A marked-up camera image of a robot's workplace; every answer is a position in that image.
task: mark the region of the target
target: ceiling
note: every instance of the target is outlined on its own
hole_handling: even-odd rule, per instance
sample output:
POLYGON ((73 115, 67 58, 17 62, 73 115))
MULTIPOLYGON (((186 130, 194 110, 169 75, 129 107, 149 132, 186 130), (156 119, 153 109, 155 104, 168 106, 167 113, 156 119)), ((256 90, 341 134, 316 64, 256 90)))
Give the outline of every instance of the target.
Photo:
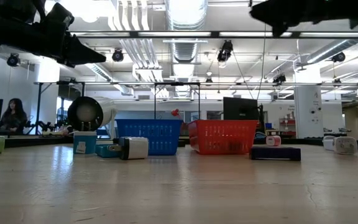
MULTIPOLYGON (((88 1, 88 4, 94 4, 96 1, 88 1)), ((161 10, 164 6, 164 1, 149 0, 148 22, 152 30, 166 30, 165 11, 161 10)), ((208 10, 206 13, 206 22, 204 30, 243 30, 243 31, 263 31, 271 30, 269 26, 253 19, 249 15, 248 1, 225 1, 225 0, 210 0, 208 2, 208 10)), ((86 31, 86 30, 111 30, 108 26, 107 17, 99 17, 96 22, 88 23, 82 18, 76 17, 75 22, 70 27, 71 31, 86 31)), ((292 27, 291 30, 298 31, 351 31, 349 29, 348 20, 326 21, 320 22, 317 25, 311 23, 303 23, 297 27, 292 27)), ((132 76, 132 61, 126 55, 124 49, 124 61, 113 62, 111 55, 115 48, 122 48, 117 39, 81 39, 82 43, 86 44, 92 49, 106 54, 108 61, 102 63, 111 76, 116 81, 134 82, 136 81, 132 76)), ((234 46, 234 53, 236 57, 232 57, 227 61, 224 68, 218 69, 216 61, 216 53, 221 48, 224 39, 209 39, 208 43, 200 44, 198 56, 194 63, 194 78, 193 82, 199 80, 204 82, 207 77, 206 72, 212 72, 213 82, 242 82, 244 79, 248 82, 259 82, 264 76, 267 80, 276 73, 270 73, 273 69, 281 65, 285 60, 294 59, 297 55, 312 54, 313 52, 330 44, 334 40, 328 39, 234 39, 232 40, 234 46)), ((153 40, 154 49, 157 54, 159 64, 162 66, 162 76, 165 81, 173 80, 172 72, 172 55, 170 53, 169 44, 164 44, 162 39, 153 40)), ((321 62, 322 81, 329 81, 334 74, 338 77, 358 70, 358 44, 343 51, 346 54, 346 60, 335 65, 333 70, 332 62, 321 62)), ((22 58, 27 60, 37 60, 37 57, 31 54, 22 54, 22 58)), ((294 73, 292 68, 284 71, 287 81, 292 81, 294 73)), ((88 69, 88 67, 81 65, 75 69, 65 68, 61 71, 61 77, 75 77, 77 80, 93 82, 96 81, 96 75, 88 69)), ((358 75, 346 80, 347 82, 358 82, 358 75)))

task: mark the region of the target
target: blue plastic basket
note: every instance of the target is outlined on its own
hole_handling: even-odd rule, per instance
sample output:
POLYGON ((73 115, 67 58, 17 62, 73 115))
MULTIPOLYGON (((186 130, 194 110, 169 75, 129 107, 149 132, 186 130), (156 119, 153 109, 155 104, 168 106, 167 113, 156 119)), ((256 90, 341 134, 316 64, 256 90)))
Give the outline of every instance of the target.
POLYGON ((150 156, 171 156, 177 153, 182 120, 117 119, 120 137, 149 139, 150 156))

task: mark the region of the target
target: white column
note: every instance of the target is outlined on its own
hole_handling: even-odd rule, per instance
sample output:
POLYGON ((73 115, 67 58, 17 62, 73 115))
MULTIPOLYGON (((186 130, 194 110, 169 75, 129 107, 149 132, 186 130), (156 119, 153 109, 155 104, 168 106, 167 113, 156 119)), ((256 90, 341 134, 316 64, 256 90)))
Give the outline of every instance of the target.
MULTIPOLYGON (((45 60, 35 65, 34 73, 37 82, 57 82, 60 76, 60 66, 55 61, 45 60)), ((46 87, 48 87, 47 84, 42 85, 42 89, 46 87)), ((51 85, 41 94, 39 120, 44 123, 51 122, 54 124, 56 122, 58 88, 57 85, 51 85)), ((33 121, 37 117, 38 90, 39 86, 34 85, 31 108, 32 116, 34 116, 33 121)))
MULTIPOLYGON (((310 65, 306 70, 296 72, 294 81, 297 83, 321 82, 319 67, 310 65)), ((297 138, 324 137, 320 86, 295 87, 295 116, 297 138)))

